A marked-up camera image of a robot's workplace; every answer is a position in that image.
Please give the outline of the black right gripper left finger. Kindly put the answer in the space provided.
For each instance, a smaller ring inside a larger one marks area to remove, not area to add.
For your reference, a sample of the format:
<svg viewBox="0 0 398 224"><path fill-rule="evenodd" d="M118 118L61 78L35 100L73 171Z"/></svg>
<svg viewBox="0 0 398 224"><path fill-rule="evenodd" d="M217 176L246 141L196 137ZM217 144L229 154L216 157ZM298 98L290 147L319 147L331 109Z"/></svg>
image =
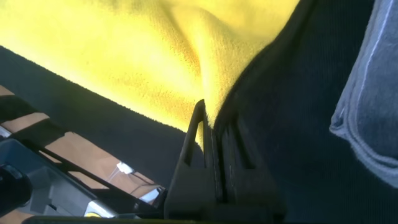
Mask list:
<svg viewBox="0 0 398 224"><path fill-rule="evenodd" d="M203 123L204 167L193 168L193 147L198 126ZM217 202L216 162L213 136L206 118L205 101L200 100L183 142L180 157L164 204L165 218L201 218Z"/></svg>

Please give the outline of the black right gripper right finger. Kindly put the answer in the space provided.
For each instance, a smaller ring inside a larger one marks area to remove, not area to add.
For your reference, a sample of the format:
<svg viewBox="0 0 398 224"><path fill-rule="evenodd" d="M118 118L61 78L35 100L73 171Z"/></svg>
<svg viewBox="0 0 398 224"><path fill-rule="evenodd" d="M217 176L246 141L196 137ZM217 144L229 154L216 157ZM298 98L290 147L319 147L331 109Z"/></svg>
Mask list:
<svg viewBox="0 0 398 224"><path fill-rule="evenodd" d="M220 136L227 202L239 218L282 220L285 202L280 190L250 136L244 121L236 116Z"/></svg>

